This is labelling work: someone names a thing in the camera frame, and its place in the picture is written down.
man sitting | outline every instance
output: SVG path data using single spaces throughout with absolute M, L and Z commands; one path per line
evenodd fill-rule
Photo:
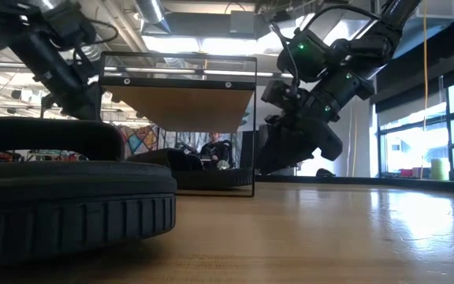
M 229 148 L 220 142 L 220 133 L 210 133 L 211 141 L 201 149 L 201 159 L 210 159 L 203 163 L 204 168 L 216 170 L 218 162 L 229 161 Z

desk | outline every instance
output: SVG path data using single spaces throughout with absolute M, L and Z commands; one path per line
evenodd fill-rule
M 0 283 L 454 283 L 454 194 L 257 189 L 253 199 L 179 196 L 168 234 L 0 268 Z

black cable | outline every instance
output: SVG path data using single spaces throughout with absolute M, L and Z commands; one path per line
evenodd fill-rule
M 224 11 L 224 14 L 227 14 L 227 9 L 232 5 L 232 4 L 237 4 L 239 7 L 241 7 L 241 9 L 243 9 L 243 11 L 246 12 L 246 9 L 237 1 L 231 1 L 229 2 L 229 4 L 227 4 L 227 7 L 225 7 L 225 11 Z
M 262 16 L 262 20 L 265 21 L 269 26 L 271 26 L 272 22 L 268 21 L 268 20 L 264 17 L 264 15 L 261 14 L 261 16 Z M 286 37 L 286 36 L 283 36 L 283 34 L 281 34 L 280 39 L 282 39 L 282 38 L 285 39 L 285 40 L 287 41 L 287 43 L 290 43 L 290 41 L 292 40 L 292 39 L 290 39 L 290 38 L 288 38 L 288 37 Z
M 110 38 L 108 39 L 103 39 L 103 40 L 99 40 L 99 41 L 96 41 L 96 42 L 93 42 L 92 44 L 88 44 L 86 45 L 86 47 L 90 46 L 90 45 L 94 45 L 94 44 L 100 44 L 100 43 L 108 43 L 114 39 L 116 39 L 119 35 L 119 31 L 117 28 L 115 28 L 114 25 L 110 24 L 110 23 L 106 23 L 106 22 L 103 22 L 103 21 L 98 21 L 98 20 L 94 20 L 94 19 L 88 19 L 91 23 L 94 23 L 94 24 L 100 24 L 100 25 L 103 25 L 105 27 L 108 27 L 108 28 L 111 28 L 115 31 L 115 34 L 113 36 L 111 36 Z M 76 55 L 77 55 L 77 49 L 78 47 L 76 47 L 74 50 L 73 50 L 73 61 L 74 62 L 78 62 L 79 60 L 76 60 Z
M 95 8 L 94 20 L 97 20 L 97 19 L 98 19 L 98 12 L 99 12 L 99 6 L 97 6 L 97 7 Z
M 352 12 L 356 12 L 356 13 L 362 14 L 362 15 L 364 15 L 366 17 L 371 18 L 371 19 L 381 20 L 381 18 L 378 15 L 376 15 L 375 13 L 371 13 L 371 12 L 366 11 L 364 9 L 361 9 L 359 7 L 350 6 L 350 5 L 335 5 L 335 6 L 330 6 L 330 7 L 321 9 L 318 13 L 316 13 L 314 15 L 314 17 L 311 18 L 311 20 L 309 22 L 307 22 L 307 24 L 303 28 L 303 30 L 308 29 L 316 21 L 316 19 L 318 19 L 324 13 L 327 13 L 330 10 L 333 10 L 333 9 L 345 9 L 345 10 L 348 10 L 348 11 L 352 11 Z
M 108 43 L 114 39 L 116 39 L 119 35 L 119 31 L 117 30 L 117 28 L 115 28 L 114 25 L 110 24 L 110 23 L 106 23 L 106 22 L 103 22 L 103 21 L 97 21 L 97 20 L 93 20 L 93 19 L 88 19 L 91 23 L 94 23 L 94 24 L 100 24 L 100 25 L 103 25 L 105 27 L 108 27 L 108 28 L 111 28 L 115 31 L 115 34 L 110 37 L 109 39 L 104 39 L 104 40 L 99 40 L 98 42 L 93 42 L 93 44 L 100 44 L 100 43 Z
M 273 29 L 276 36 L 280 39 L 281 45 L 283 46 L 283 48 L 288 52 L 288 56 L 290 57 L 290 60 L 292 61 L 292 66 L 293 66 L 292 83 L 298 87 L 300 84 L 299 70 L 297 69 L 296 61 L 293 59 L 292 52 L 290 51 L 290 48 L 288 47 L 287 39 L 281 34 L 280 27 L 278 27 L 275 22 L 271 22 L 270 27 Z

wooden panel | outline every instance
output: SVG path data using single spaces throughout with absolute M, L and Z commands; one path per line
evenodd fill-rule
M 454 283 L 454 193 L 257 186 L 179 196 L 167 234 L 2 267 L 0 283 Z
M 105 86 L 167 131 L 234 133 L 253 91 Z

robotic arm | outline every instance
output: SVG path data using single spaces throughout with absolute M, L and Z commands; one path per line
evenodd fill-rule
M 272 24 L 284 46 L 277 67 L 288 70 L 294 80 L 290 85 L 271 81 L 262 95 L 263 101 L 283 110 L 266 118 L 269 136 L 257 159 L 262 174 L 312 159 L 316 148 L 326 159 L 339 157 L 342 143 L 328 123 L 340 119 L 339 111 L 355 95 L 364 100 L 374 95 L 369 79 L 392 59 L 402 29 L 419 3 L 389 1 L 380 17 L 347 5 L 331 6 L 318 12 L 303 31 L 296 30 L 292 39 Z M 377 22 L 360 39 L 338 39 L 328 47 L 308 28 L 331 9 L 350 9 Z M 318 84 L 307 91 L 299 88 L 301 80 Z
M 42 13 L 22 1 L 0 0 L 0 50 L 9 47 L 50 91 L 43 100 L 46 108 L 56 103 L 64 114 L 99 119 L 100 88 L 88 83 L 99 71 L 81 50 L 82 45 L 95 44 L 95 37 L 91 20 L 78 4 L 67 1 Z M 67 62 L 59 52 L 72 49 L 81 59 Z

